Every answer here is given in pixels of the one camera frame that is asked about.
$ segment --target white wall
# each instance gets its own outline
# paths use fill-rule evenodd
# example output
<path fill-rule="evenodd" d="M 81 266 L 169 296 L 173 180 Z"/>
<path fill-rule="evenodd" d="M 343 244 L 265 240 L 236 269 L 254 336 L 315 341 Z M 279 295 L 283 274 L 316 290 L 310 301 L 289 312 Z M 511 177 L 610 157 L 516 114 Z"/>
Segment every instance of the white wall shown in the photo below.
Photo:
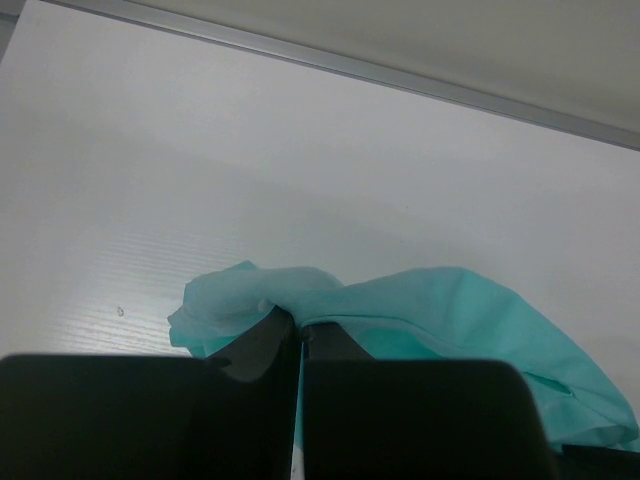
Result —
<path fill-rule="evenodd" d="M 135 0 L 640 132 L 637 0 Z"/>
<path fill-rule="evenodd" d="M 174 352 L 184 283 L 245 258 L 455 264 L 640 411 L 638 152 L 35 0 L 0 145 L 0 355 Z"/>

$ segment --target wall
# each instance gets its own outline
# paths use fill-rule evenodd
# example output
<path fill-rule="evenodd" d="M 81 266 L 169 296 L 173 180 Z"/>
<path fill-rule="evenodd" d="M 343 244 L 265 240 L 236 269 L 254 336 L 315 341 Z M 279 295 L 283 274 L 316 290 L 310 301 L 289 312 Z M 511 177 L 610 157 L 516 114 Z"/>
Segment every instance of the wall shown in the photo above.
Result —
<path fill-rule="evenodd" d="M 636 0 L 136 0 L 640 132 Z"/>

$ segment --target white table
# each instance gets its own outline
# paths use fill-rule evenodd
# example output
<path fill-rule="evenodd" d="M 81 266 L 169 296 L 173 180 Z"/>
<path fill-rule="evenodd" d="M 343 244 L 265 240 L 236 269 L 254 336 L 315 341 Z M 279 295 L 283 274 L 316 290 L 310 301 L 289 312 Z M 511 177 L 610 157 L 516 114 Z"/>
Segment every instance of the white table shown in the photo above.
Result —
<path fill-rule="evenodd" d="M 638 152 L 29 0 L 0 67 L 0 355 L 185 354 L 184 284 L 246 258 L 455 264 L 640 412 L 638 185 Z"/>

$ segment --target teal cloth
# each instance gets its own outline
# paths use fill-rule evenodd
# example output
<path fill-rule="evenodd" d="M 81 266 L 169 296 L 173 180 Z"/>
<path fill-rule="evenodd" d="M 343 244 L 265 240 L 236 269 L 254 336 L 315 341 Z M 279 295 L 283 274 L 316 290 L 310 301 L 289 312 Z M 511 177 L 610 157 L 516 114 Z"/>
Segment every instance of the teal cloth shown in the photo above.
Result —
<path fill-rule="evenodd" d="M 299 328 L 339 323 L 378 359 L 504 360 L 529 385 L 553 446 L 639 446 L 630 443 L 638 438 L 631 407 L 589 356 L 515 292 L 462 268 L 343 286 L 315 268 L 244 262 L 187 284 L 182 307 L 169 317 L 171 344 L 208 356 L 275 305 Z"/>

